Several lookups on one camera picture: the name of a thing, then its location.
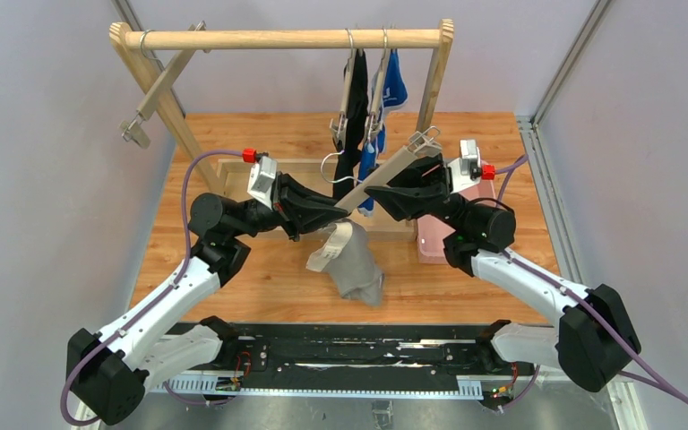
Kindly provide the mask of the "grey underwear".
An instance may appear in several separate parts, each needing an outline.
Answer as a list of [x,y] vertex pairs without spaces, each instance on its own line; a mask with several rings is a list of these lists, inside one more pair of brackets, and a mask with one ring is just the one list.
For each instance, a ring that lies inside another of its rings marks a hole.
[[369,249],[366,230],[344,219],[326,226],[322,233],[325,240],[310,254],[305,267],[327,274],[342,299],[380,306],[385,275]]

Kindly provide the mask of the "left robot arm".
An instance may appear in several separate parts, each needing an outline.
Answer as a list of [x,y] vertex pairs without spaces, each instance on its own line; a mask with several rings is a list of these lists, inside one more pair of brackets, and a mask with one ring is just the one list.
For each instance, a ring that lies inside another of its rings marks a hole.
[[60,411],[74,426],[126,419],[151,388],[206,364],[230,340],[229,325],[212,316],[173,340],[162,341],[204,298],[231,281],[251,249],[240,236],[282,228],[292,241],[344,219],[335,199],[288,174],[272,180],[260,199],[237,202],[202,193],[183,205],[185,258],[133,309],[95,332],[78,330],[68,341]]

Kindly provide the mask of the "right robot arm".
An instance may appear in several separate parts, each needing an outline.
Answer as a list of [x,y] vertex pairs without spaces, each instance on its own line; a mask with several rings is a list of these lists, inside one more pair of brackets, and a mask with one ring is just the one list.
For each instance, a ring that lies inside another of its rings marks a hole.
[[487,367],[513,362],[558,367],[582,389],[600,391],[640,360],[641,344],[624,302],[606,284],[584,286],[514,252],[513,208],[495,198],[462,195],[495,174],[489,164],[434,156],[365,192],[395,220],[441,221],[451,231],[443,238],[443,254],[452,268],[508,291],[546,318],[546,327],[507,320],[490,325],[479,340]]

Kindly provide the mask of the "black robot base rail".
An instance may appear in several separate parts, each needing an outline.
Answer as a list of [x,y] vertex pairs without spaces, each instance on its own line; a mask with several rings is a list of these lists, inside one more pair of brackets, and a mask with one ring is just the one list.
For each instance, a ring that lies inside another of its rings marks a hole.
[[476,343],[483,325],[238,323],[209,363],[155,392],[234,396],[484,400],[525,384],[534,366],[493,363]]

